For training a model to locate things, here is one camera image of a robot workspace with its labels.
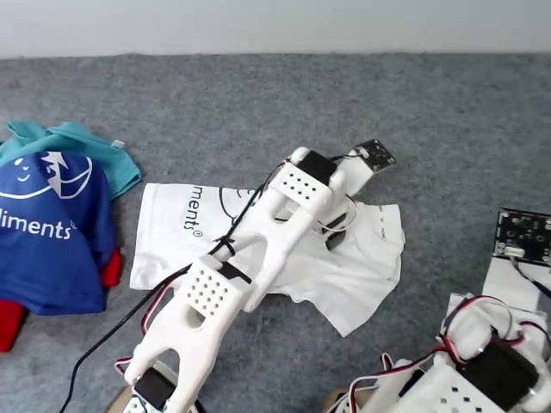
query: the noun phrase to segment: blue t-shirt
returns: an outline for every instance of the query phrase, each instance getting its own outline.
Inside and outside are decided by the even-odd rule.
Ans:
[[[141,181],[141,173],[128,154],[92,134],[78,123],[64,122],[44,128],[34,122],[8,122],[13,136],[0,144],[0,166],[41,151],[76,153],[99,162],[107,177],[111,198],[124,194]]]
[[[110,194],[89,157],[37,152],[0,167],[0,299],[40,315],[100,312],[115,247]]]

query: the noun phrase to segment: circuit board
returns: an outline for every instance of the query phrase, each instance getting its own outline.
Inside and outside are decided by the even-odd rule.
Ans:
[[[499,208],[493,255],[551,264],[551,215]]]
[[[354,149],[375,174],[396,164],[396,159],[378,139],[368,140]]]

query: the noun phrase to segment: carpet floor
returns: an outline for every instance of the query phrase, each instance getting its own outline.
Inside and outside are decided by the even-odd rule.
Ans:
[[[241,314],[201,391],[209,413],[318,413],[327,392],[378,370],[380,352],[424,354],[449,294],[480,293],[497,208],[551,212],[547,55],[5,60],[0,96],[0,123],[73,120],[126,142],[146,182],[253,188],[298,145],[329,155],[378,138],[397,158],[358,197],[400,206],[396,290],[346,338],[282,296]],[[143,296],[127,287],[143,188],[114,203],[126,261],[107,310],[30,316],[0,354],[2,412],[57,412],[73,363]],[[139,339],[135,317],[84,363],[69,412],[104,411],[124,385],[113,361]]]

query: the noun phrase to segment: red fabric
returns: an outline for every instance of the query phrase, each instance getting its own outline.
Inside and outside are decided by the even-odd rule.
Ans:
[[[103,267],[102,272],[100,273],[100,278],[102,280],[102,286],[104,287],[115,287],[119,285],[119,278],[121,275],[121,264],[122,257],[118,249],[113,250],[111,259],[105,267]]]
[[[122,257],[118,249],[113,250],[111,259],[100,272],[102,286],[114,287],[119,284]],[[0,299],[0,352],[8,352],[22,327],[22,320],[27,313],[22,305]]]
[[[0,299],[0,351],[11,349],[26,312],[21,305]]]

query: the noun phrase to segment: wall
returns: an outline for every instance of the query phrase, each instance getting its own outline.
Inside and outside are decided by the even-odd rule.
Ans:
[[[551,51],[548,0],[0,0],[0,57]]]

